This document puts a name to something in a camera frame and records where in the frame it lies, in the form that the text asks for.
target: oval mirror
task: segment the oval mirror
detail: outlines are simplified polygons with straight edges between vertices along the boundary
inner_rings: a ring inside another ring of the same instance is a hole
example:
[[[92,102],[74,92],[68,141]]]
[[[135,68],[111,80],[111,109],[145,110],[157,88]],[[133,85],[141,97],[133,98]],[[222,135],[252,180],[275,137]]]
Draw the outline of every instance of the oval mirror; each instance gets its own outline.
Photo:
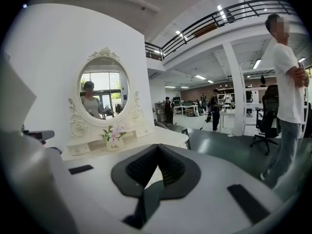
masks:
[[[129,97],[127,75],[121,64],[110,57],[89,61],[80,76],[79,96],[83,108],[94,118],[117,117]]]

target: railing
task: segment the railing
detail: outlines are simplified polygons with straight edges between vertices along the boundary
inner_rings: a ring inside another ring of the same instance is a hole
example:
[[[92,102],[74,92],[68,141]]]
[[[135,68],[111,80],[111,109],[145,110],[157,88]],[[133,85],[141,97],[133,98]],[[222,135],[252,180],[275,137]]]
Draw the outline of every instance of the railing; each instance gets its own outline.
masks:
[[[295,10],[286,0],[251,0],[241,2],[226,8],[222,8],[221,10],[215,11],[194,22],[182,30],[175,37],[173,37],[161,48],[146,42],[145,52],[147,52],[147,46],[153,46],[155,48],[153,51],[158,51],[158,53],[154,52],[154,54],[158,54],[158,59],[163,60],[178,48],[187,44],[189,41],[196,39],[214,29],[223,27],[228,23],[234,23],[238,20],[259,17],[261,15],[269,15],[272,13],[297,16]]]

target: green floor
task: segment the green floor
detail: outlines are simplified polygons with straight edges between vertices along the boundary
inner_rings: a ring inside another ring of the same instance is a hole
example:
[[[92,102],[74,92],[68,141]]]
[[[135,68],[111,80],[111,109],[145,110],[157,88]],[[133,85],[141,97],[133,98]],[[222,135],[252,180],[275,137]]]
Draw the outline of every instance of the green floor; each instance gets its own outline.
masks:
[[[176,132],[181,132],[184,129],[176,125],[167,125],[167,127]],[[190,128],[188,128],[188,133],[192,151],[225,159],[257,179],[267,167],[271,155],[276,149],[276,145],[270,144],[270,154],[265,156],[267,149],[264,143],[250,147],[254,140],[252,136],[228,137],[226,134]],[[312,139],[303,139],[299,150],[297,150],[296,159],[286,174],[287,178],[274,189],[282,200],[288,199],[296,188],[300,188],[302,178],[311,167],[312,158],[307,163],[311,150]]]

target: black hair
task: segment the black hair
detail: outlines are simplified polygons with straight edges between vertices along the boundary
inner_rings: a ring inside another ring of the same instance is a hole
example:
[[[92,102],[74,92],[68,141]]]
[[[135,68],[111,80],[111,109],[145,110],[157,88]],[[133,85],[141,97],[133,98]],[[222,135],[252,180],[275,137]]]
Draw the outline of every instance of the black hair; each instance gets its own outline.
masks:
[[[271,23],[273,20],[276,21],[277,18],[280,18],[278,14],[270,14],[268,16],[268,19],[265,21],[265,27],[270,33],[271,33]]]
[[[91,81],[86,81],[83,85],[84,91],[86,90],[86,88],[94,88],[94,83]]]

